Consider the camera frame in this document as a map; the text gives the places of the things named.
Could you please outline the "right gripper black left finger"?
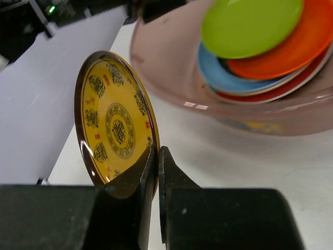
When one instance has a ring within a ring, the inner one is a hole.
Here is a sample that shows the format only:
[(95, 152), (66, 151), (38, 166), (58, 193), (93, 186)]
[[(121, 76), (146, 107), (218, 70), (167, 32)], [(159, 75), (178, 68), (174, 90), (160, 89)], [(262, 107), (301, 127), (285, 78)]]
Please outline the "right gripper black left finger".
[(155, 160), (103, 186), (2, 185), (1, 249), (147, 249)]

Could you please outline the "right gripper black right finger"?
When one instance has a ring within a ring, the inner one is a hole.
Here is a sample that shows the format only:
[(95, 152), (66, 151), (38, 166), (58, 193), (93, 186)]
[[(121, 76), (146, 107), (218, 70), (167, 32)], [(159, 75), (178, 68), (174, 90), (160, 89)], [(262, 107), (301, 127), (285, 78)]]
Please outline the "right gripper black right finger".
[(161, 238), (167, 249), (304, 249), (280, 191), (200, 187), (165, 146), (158, 170)]

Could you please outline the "yellow patterned brown-rimmed plate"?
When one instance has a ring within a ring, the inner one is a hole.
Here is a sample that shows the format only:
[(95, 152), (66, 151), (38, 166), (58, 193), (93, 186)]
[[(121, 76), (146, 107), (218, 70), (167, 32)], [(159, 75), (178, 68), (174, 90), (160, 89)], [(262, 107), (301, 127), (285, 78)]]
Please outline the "yellow patterned brown-rimmed plate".
[(118, 199), (132, 196), (160, 138), (148, 94), (130, 64), (110, 51), (83, 63), (75, 86), (74, 119), (87, 172)]

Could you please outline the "light blue plastic plate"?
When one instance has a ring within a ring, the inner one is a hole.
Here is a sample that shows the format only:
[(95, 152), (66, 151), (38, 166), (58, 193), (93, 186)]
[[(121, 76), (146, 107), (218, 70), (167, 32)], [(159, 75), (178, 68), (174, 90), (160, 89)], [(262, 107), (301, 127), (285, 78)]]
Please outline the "light blue plastic plate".
[(205, 82), (213, 89), (231, 96), (253, 96), (276, 89), (302, 73), (306, 68), (287, 74), (280, 78), (269, 80), (251, 80), (231, 74), (220, 64), (200, 43), (197, 52), (197, 64)]

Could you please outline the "red plate with teal flower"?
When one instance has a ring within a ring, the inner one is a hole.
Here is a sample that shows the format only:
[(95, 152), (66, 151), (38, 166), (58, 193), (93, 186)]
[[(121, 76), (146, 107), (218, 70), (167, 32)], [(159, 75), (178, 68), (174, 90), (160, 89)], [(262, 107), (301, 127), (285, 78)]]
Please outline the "red plate with teal flower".
[(254, 105), (273, 102), (293, 93), (294, 91), (297, 91), (299, 88), (303, 87), (308, 82), (315, 79), (319, 72), (326, 66), (331, 56), (332, 45), (326, 48), (317, 58), (313, 60), (312, 63), (310, 63), (309, 66), (307, 66), (295, 78), (293, 78), (286, 84), (265, 93), (256, 94), (253, 96), (231, 96), (230, 94), (225, 94), (221, 91), (214, 89), (213, 87), (209, 88), (218, 99), (230, 104)]

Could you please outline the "lime green plastic plate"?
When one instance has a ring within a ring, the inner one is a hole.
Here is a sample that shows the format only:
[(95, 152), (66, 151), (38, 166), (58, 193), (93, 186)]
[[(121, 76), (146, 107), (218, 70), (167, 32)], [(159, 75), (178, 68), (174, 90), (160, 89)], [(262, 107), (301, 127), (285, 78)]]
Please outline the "lime green plastic plate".
[(303, 1), (215, 1), (201, 24), (205, 48), (217, 57), (242, 59), (283, 42), (299, 23)]

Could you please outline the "orange plastic plate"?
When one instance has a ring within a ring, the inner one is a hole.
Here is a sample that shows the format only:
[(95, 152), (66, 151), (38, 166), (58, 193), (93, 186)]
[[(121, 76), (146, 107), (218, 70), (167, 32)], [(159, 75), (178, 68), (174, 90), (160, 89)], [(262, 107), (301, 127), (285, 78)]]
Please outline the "orange plastic plate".
[(332, 42), (332, 1), (304, 1), (293, 32), (277, 47), (259, 56), (228, 59), (231, 71), (249, 79), (272, 79), (292, 73), (313, 61)]

